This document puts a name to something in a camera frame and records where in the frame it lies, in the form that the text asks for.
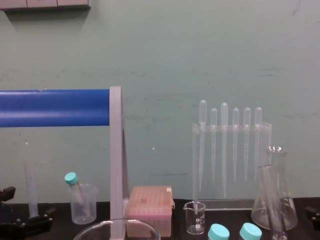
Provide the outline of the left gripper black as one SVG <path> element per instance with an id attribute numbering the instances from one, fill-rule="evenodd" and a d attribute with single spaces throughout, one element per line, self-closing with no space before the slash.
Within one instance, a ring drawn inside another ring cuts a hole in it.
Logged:
<path id="1" fill-rule="evenodd" d="M 14 198 L 16 188 L 13 186 L 0 190 L 0 205 Z M 1 240 L 24 240 L 51 230 L 54 207 L 47 209 L 43 214 L 34 217 L 18 216 L 15 221 L 0 223 Z"/>

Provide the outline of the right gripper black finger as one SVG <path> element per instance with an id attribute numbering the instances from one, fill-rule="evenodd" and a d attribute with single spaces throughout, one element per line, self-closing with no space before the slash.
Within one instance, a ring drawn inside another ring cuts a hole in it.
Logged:
<path id="1" fill-rule="evenodd" d="M 320 222 L 320 212 L 311 206 L 305 207 L 305 212 L 308 217 L 313 223 L 319 223 Z"/>

